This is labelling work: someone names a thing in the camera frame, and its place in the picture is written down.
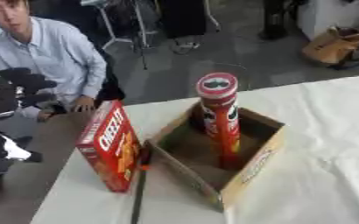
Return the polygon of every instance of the cheez-it logo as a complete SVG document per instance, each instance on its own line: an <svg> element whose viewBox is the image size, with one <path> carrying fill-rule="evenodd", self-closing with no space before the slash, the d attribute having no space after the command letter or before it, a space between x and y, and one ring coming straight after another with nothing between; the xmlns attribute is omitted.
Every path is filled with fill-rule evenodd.
<svg viewBox="0 0 359 224"><path fill-rule="evenodd" d="M113 144L113 141L116 138L116 134L123 124L123 120L124 119L121 113L121 109L116 109L113 112L113 116L110 118L108 126L106 127L106 130L104 130L103 135L99 137L99 144L104 151L108 151L110 149L110 145Z"/></svg>

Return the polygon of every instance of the white tablecloth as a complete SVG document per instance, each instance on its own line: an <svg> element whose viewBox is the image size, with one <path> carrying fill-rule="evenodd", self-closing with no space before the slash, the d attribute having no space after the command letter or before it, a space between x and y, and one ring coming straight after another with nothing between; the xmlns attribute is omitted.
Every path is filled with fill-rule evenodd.
<svg viewBox="0 0 359 224"><path fill-rule="evenodd" d="M225 214L210 209L155 161L140 223L358 224L359 77L239 96L242 107L287 124L283 149ZM196 101L150 103L126 111L145 140ZM108 192L76 151L32 223L130 223L132 203L133 189L128 194Z"/></svg>

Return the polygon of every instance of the light blue shirt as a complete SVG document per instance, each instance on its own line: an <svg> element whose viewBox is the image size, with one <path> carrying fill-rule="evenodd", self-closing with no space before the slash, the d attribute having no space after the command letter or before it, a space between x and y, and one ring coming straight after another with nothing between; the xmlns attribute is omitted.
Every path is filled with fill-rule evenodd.
<svg viewBox="0 0 359 224"><path fill-rule="evenodd" d="M106 62L77 28L63 22L32 17L32 40L16 41L9 33L0 34L0 70L29 67L58 86L42 92L53 93L70 109L81 95L96 98L106 76ZM20 111L36 118L38 108Z"/></svg>

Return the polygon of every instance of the gray carpet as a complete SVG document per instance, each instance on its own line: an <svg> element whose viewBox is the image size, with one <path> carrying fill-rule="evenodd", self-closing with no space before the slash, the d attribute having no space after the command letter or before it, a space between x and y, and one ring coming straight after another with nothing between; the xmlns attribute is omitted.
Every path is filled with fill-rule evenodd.
<svg viewBox="0 0 359 224"><path fill-rule="evenodd" d="M263 23L260 0L212 2L222 31L210 29L201 47L187 55L174 54L171 40L158 41L152 49L145 50L148 70L144 70L140 56L128 45L110 47L108 52L117 61L116 75L128 96L126 104L196 96L195 82L217 71L236 75L242 91L359 75L359 67L335 71L303 59L300 49L307 40L292 23L288 25L287 38L259 40L257 34Z"/></svg>

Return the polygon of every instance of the cheez-it box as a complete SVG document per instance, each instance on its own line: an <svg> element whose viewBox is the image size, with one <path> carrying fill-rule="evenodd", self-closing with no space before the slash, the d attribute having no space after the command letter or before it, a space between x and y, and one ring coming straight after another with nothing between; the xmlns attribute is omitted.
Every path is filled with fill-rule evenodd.
<svg viewBox="0 0 359 224"><path fill-rule="evenodd" d="M105 101L76 147L111 191L128 190L141 146L121 102Z"/></svg>

